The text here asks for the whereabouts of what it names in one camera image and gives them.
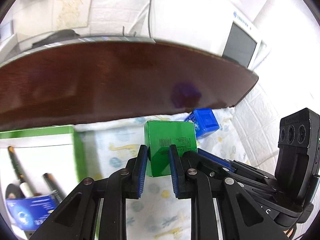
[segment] blue container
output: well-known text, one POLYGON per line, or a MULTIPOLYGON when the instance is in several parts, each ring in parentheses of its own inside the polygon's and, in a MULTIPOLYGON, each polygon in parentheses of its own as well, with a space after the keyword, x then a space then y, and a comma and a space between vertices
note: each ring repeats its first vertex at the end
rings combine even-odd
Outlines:
POLYGON ((219 124, 211 109, 195 109, 185 119, 185 122, 192 121, 195 124, 196 138, 204 138, 219 129, 219 124))

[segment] barcode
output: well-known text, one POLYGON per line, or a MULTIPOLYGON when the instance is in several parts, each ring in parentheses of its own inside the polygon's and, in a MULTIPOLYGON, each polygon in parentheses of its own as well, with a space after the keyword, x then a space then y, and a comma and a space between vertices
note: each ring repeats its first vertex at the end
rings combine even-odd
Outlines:
POLYGON ((172 145, 172 139, 159 139, 160 147, 172 145))

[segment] green box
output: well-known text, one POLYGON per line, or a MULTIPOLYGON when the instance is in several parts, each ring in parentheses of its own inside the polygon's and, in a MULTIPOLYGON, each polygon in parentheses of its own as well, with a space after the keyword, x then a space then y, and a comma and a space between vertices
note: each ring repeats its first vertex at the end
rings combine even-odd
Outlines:
POLYGON ((169 146, 175 144, 179 156, 186 151, 197 151, 193 122, 153 121, 144 126, 144 142, 148 147, 147 175, 170 175, 169 146))

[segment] gray screen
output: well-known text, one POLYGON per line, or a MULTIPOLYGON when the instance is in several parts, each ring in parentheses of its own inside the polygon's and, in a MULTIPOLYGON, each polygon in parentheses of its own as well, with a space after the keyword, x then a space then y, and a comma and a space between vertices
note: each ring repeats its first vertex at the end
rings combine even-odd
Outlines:
POLYGON ((233 23, 222 57, 248 67, 256 46, 257 43, 238 25, 233 23))

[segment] white appliance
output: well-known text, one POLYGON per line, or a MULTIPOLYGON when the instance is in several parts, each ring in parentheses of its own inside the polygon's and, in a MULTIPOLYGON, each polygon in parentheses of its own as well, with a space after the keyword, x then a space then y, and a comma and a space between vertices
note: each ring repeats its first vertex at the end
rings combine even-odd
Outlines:
POLYGON ((150 0, 149 8, 140 35, 256 65, 261 36, 229 0, 150 0))

